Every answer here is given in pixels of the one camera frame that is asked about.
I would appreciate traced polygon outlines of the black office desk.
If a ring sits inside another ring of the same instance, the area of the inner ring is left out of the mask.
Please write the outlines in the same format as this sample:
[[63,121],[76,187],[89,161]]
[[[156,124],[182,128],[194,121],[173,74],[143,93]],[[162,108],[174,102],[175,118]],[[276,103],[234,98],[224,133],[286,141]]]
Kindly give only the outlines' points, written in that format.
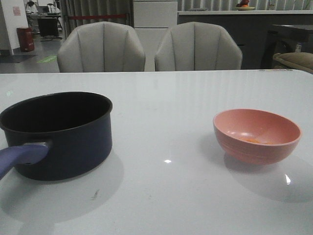
[[60,14],[31,14],[27,13],[26,18],[33,34],[39,34],[43,39],[62,39],[59,29],[63,30]]

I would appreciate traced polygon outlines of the dark grey counter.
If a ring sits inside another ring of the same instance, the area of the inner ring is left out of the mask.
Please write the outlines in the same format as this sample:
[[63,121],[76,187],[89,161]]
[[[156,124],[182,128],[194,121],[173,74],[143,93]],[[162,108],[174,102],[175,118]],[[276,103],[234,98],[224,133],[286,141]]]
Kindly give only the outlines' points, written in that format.
[[179,11],[178,23],[201,22],[224,27],[243,53],[243,69],[261,69],[267,31],[277,25],[313,25],[311,10]]

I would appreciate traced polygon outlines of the white cabinet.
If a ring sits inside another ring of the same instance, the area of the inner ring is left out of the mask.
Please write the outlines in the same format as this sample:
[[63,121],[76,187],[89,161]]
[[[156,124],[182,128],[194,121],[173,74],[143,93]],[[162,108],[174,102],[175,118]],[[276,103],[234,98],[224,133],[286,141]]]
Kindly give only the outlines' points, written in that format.
[[177,0],[134,0],[134,28],[144,48],[145,71],[155,70],[158,44],[167,30],[177,24]]

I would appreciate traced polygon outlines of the red waste bin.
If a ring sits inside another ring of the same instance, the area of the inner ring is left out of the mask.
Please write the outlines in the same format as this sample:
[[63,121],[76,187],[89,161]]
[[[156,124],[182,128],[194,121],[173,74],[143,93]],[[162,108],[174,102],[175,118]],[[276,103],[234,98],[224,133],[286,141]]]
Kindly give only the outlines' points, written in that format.
[[20,49],[22,52],[30,52],[34,50],[34,42],[32,38],[32,29],[30,27],[17,28]]

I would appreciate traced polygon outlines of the left grey upholstered chair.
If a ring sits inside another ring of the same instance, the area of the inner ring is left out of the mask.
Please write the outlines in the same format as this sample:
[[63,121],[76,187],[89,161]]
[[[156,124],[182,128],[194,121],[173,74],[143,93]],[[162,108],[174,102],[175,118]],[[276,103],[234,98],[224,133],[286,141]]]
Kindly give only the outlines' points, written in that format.
[[146,56],[131,26],[98,22],[75,28],[57,53],[59,71],[144,71]]

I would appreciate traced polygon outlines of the dark side table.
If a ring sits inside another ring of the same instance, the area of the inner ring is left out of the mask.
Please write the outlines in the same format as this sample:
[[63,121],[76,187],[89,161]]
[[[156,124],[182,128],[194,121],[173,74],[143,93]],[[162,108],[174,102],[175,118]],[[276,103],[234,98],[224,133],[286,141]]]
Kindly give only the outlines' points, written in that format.
[[276,53],[313,51],[313,26],[310,25],[277,25],[273,24],[267,31],[265,49],[260,68],[270,69],[275,64]]

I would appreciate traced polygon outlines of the brown cushion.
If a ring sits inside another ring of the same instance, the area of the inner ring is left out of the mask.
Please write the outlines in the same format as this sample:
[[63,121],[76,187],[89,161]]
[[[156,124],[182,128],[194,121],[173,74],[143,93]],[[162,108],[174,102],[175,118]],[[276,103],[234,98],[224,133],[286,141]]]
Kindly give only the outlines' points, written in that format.
[[300,70],[313,73],[313,54],[308,52],[276,53],[272,57],[275,69]]

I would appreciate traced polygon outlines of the dark blue saucepan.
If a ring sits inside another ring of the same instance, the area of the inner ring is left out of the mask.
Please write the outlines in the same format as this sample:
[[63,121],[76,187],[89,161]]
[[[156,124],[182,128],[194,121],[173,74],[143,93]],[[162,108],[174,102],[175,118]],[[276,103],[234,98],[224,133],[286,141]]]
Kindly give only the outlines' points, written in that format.
[[8,146],[0,152],[0,174],[57,181],[99,166],[112,149],[112,102],[88,92],[47,94],[1,112]]

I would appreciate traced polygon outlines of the orange ham pieces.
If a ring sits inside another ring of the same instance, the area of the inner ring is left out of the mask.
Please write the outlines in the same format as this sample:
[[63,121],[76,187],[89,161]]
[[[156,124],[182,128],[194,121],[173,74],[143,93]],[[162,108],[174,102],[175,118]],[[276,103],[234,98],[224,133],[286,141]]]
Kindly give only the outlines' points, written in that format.
[[251,143],[256,143],[256,144],[273,144],[272,142],[268,142],[268,141],[260,141],[257,139],[245,139],[245,138],[241,138],[241,140],[246,141],[246,142],[251,142]]

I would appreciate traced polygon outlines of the fruit plate on counter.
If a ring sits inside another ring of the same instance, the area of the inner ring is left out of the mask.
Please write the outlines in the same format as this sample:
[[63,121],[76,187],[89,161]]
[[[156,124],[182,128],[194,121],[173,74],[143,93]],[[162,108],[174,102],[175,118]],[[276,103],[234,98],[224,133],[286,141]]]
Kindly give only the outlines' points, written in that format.
[[255,7],[249,5],[250,0],[241,0],[235,5],[235,9],[239,11],[250,11],[254,10]]

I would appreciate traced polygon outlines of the right grey upholstered chair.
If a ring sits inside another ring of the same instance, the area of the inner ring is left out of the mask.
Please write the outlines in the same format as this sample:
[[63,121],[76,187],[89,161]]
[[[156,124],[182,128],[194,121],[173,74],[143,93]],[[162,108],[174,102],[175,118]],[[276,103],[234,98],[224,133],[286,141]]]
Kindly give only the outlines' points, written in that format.
[[188,22],[166,30],[155,54],[155,70],[240,70],[242,59],[242,51],[225,28]]

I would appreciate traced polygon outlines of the grey upholstered chair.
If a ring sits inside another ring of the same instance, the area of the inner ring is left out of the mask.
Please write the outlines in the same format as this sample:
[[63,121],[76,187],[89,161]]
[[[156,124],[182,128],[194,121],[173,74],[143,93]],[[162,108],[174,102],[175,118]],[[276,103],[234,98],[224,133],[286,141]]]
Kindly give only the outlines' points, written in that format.
[[131,26],[98,22],[75,28],[57,53],[59,71],[144,71],[146,56]]
[[242,59],[242,51],[225,28],[188,22],[166,30],[155,54],[155,70],[240,70]]

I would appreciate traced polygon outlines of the pink plastic bowl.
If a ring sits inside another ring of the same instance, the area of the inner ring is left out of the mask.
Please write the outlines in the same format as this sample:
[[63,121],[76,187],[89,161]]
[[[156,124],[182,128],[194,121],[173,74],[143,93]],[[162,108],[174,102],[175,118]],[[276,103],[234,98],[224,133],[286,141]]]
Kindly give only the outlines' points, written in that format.
[[[255,109],[225,110],[213,118],[216,139],[231,157],[254,165],[270,165],[288,157],[299,143],[302,131],[290,119]],[[257,139],[273,144],[241,140]]]

